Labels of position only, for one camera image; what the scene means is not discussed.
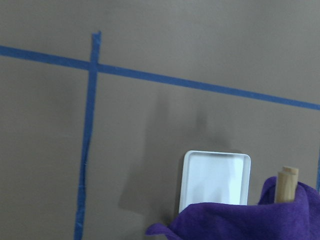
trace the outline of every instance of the gray floor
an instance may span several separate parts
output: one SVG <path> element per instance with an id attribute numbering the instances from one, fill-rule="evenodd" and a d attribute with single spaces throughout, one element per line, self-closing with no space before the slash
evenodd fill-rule
<path id="1" fill-rule="evenodd" d="M 319 104 L 320 2 L 2 1 L 0 45 Z M 0 57 L 0 239 L 73 238 L 88 73 Z M 316 186 L 319 111 L 100 73 L 84 240 L 177 215 L 188 150 L 251 157 L 249 201 L 283 165 Z"/>

